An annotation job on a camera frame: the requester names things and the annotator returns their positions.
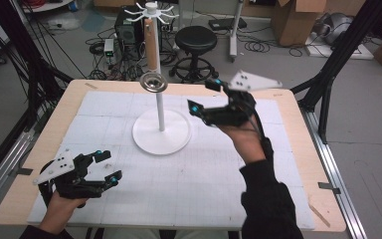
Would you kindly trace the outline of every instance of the metal ring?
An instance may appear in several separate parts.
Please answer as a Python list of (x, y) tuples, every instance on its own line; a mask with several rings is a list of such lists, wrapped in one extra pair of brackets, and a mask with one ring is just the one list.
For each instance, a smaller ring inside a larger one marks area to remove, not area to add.
[(145, 90), (152, 93), (160, 93), (167, 88), (167, 81), (163, 76), (154, 72), (142, 75), (139, 82)]

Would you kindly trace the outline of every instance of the stool seat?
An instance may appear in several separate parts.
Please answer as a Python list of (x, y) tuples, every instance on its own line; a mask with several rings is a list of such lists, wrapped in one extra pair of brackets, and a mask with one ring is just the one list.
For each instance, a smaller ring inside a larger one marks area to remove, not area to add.
[(217, 37), (205, 27), (191, 26), (178, 31), (175, 43), (185, 52), (203, 55), (216, 47)]
[(185, 27), (176, 33), (175, 43), (187, 55), (191, 54), (191, 57), (179, 60), (169, 71), (170, 77), (176, 75), (182, 80), (181, 83), (195, 83), (209, 77), (219, 77), (219, 73), (208, 61), (199, 58), (216, 47), (215, 33), (201, 26)]

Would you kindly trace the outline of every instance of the white round base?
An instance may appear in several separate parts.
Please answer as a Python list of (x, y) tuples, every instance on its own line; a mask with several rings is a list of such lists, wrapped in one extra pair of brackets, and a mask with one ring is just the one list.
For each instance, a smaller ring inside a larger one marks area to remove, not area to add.
[(166, 155), (184, 147), (191, 138), (191, 126), (181, 113), (164, 111), (165, 130), (159, 130), (157, 110), (142, 114), (132, 128), (135, 143), (144, 151)]

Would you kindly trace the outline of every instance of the person's left hand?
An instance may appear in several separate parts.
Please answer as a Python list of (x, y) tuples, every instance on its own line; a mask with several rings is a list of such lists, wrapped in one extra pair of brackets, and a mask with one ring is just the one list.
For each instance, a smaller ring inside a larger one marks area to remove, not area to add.
[(87, 200), (88, 198), (64, 198), (60, 196), (58, 191), (55, 191), (39, 228), (49, 233), (59, 235), (64, 230), (74, 210), (78, 206), (85, 204)]

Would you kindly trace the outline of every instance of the computer tower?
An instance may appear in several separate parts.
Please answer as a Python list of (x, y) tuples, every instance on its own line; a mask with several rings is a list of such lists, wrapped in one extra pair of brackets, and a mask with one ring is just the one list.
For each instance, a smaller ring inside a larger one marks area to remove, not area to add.
[(125, 9), (130, 12), (139, 11), (137, 6), (121, 6), (119, 8), (114, 30), (121, 50), (125, 47), (139, 47), (144, 41), (143, 22), (141, 20), (137, 22), (128, 21), (128, 19), (139, 17), (139, 15), (130, 15), (124, 11)]

